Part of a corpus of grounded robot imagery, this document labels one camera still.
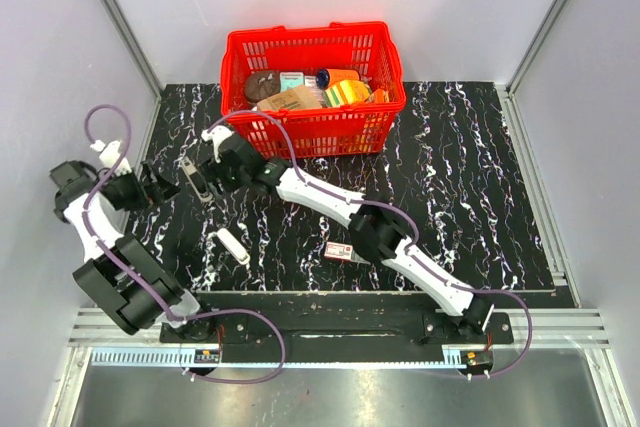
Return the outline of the white stapler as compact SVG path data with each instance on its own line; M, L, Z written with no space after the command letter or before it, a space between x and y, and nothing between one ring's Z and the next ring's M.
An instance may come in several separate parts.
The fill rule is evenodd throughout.
M221 228L215 232L217 239L231 256L240 264L248 265L250 254L244 245L226 228Z

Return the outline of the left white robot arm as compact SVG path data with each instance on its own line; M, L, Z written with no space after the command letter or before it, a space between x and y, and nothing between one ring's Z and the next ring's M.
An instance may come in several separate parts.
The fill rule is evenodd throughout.
M171 200L178 186L147 162L140 176L129 172L107 178L84 161L66 161L49 177L57 187L54 213L76 229L84 248L84 264L73 278L121 330L133 335L159 321L181 340L201 343L214 336L215 316L112 220L120 210L144 210Z

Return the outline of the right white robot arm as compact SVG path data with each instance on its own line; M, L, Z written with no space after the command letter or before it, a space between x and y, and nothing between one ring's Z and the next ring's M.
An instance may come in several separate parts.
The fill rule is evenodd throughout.
M266 158L226 127L205 131L201 138L213 147L212 157L200 166L210 187L220 193L250 188L334 220L348 230L359 257L400 273L454 318L460 339L476 343L489 333L494 305L419 248L417 226L403 211L322 181L291 160Z

